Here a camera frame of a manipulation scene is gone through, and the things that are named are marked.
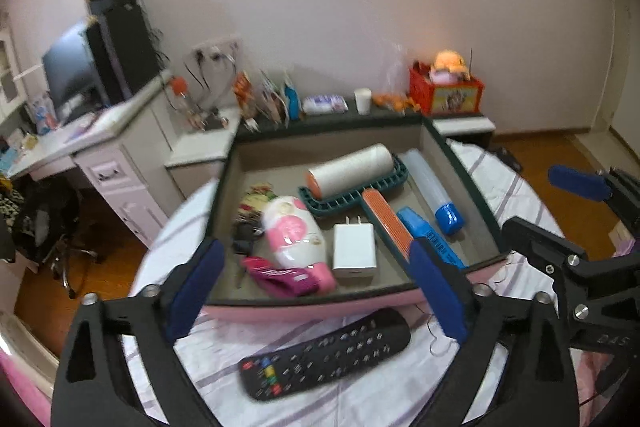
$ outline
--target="open box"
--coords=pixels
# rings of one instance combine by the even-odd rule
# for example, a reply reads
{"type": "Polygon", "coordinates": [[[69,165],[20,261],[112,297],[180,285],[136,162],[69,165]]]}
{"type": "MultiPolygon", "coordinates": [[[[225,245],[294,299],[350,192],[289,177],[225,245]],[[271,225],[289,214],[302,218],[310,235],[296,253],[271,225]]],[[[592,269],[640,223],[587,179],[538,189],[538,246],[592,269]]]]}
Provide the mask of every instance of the open box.
{"type": "MultiPolygon", "coordinates": [[[[207,300],[209,314],[232,321],[304,320],[367,313],[384,306],[424,301],[420,289],[379,237],[376,237],[378,269],[373,277],[338,280],[332,293],[292,299],[272,297],[249,275],[241,277],[238,256],[231,248],[238,204],[251,185],[266,182],[273,185],[279,196],[296,196],[298,188],[305,184],[305,171],[310,166],[376,143],[384,144],[392,153],[411,148],[420,151],[466,221],[462,230],[446,239],[466,264],[469,279],[486,281],[495,273],[507,254],[500,227],[475,183],[431,120],[368,120],[359,122],[356,128],[344,124],[300,126],[281,134],[238,136],[230,150],[206,230],[207,236],[222,241],[226,255],[225,268],[207,300]]],[[[410,206],[434,223],[434,216],[411,176],[404,185],[384,196],[394,211],[410,206]]],[[[330,266],[334,225],[344,223],[347,217],[357,220],[358,216],[366,219],[360,206],[316,218],[327,243],[330,266]]],[[[273,261],[266,238],[258,241],[254,255],[273,261]]]]}

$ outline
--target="paper cup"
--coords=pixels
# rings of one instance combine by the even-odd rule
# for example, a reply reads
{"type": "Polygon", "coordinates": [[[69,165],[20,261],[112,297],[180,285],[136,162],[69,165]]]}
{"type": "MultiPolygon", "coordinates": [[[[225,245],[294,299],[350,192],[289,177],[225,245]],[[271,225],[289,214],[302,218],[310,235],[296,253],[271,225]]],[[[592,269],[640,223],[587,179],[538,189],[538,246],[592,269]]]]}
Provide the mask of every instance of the paper cup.
{"type": "Polygon", "coordinates": [[[358,114],[369,114],[371,111],[371,90],[368,87],[353,91],[356,96],[358,114]]]}

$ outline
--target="red basket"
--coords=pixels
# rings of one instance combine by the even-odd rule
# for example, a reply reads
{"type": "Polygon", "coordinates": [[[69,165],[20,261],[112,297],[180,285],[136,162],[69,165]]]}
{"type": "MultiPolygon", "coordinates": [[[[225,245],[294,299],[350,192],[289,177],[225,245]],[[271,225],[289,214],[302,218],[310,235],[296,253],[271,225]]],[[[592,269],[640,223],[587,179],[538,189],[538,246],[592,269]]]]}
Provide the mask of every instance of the red basket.
{"type": "Polygon", "coordinates": [[[420,104],[422,114],[452,114],[480,111],[484,84],[471,75],[469,82],[433,84],[429,79],[431,67],[415,61],[409,68],[409,95],[420,104]]]}

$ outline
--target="charger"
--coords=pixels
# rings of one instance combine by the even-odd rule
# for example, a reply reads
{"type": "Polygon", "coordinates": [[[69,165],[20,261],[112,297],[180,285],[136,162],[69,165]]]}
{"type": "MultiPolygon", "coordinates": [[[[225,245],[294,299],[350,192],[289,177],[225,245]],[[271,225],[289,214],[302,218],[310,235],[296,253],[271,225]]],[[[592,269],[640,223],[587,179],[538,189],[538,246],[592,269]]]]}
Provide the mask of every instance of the charger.
{"type": "Polygon", "coordinates": [[[358,222],[334,226],[334,276],[370,277],[376,272],[376,242],[373,225],[358,222]]]}

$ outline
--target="remote control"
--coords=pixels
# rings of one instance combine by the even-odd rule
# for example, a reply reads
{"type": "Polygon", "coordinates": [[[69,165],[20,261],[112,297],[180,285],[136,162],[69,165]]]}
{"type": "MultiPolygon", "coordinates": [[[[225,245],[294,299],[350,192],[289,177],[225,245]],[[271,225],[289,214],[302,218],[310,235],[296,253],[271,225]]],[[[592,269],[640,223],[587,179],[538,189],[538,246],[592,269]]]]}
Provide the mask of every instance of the remote control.
{"type": "Polygon", "coordinates": [[[312,341],[242,359],[240,378],[249,396],[272,400],[375,367],[410,340],[402,315],[384,308],[312,341]]]}

